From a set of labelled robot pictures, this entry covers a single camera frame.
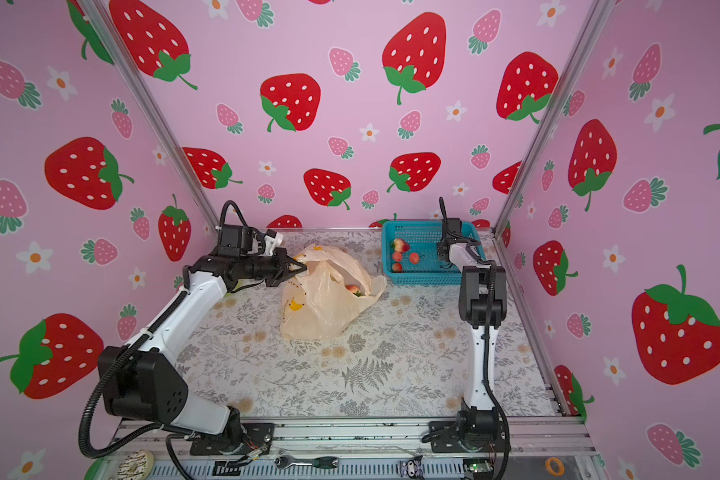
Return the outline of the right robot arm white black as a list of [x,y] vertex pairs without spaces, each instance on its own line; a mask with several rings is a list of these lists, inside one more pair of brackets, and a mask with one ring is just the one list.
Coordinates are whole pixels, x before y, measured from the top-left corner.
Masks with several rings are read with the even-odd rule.
[[494,392],[495,353],[499,329],[508,312],[506,271],[478,252],[478,241],[462,232],[462,221],[441,222],[438,258],[461,272],[460,319],[470,328],[466,393],[455,424],[446,429],[467,451],[479,451],[507,433],[507,419]]

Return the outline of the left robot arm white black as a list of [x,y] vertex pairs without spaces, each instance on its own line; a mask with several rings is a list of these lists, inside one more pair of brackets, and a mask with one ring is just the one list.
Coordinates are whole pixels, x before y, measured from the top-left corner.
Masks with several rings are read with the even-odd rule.
[[[99,381],[83,411],[78,446],[89,459],[107,456],[137,437],[165,430],[206,440],[222,453],[244,441],[240,413],[190,392],[175,365],[179,354],[211,308],[226,295],[248,287],[277,287],[306,271],[290,257],[281,234],[241,225],[224,225],[212,251],[187,265],[182,284],[166,307],[121,347],[106,348],[98,359]],[[144,426],[98,449],[90,438],[97,405]]]

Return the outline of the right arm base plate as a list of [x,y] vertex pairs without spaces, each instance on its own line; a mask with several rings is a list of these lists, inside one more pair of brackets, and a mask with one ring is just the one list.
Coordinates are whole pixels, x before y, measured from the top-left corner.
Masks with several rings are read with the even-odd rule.
[[456,431],[456,421],[447,419],[428,423],[427,443],[435,453],[467,454],[497,453],[512,451],[512,444],[507,441],[505,424],[500,422],[495,433]]

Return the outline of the banana print plastic bag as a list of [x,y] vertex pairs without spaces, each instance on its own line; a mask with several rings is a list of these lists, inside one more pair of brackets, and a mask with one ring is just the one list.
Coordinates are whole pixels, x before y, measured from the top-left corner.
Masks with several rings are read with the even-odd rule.
[[[385,276],[371,276],[358,260],[336,247],[311,244],[296,260],[308,270],[283,287],[280,331],[287,340],[340,336],[387,288]],[[364,295],[354,296],[346,285],[359,286]]]

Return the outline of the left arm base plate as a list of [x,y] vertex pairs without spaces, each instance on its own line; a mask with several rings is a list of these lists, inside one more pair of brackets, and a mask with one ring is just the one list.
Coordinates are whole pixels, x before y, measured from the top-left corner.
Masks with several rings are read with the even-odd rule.
[[267,454],[274,437],[275,424],[244,422],[219,435],[199,434],[192,440],[191,456],[244,456],[251,452]]

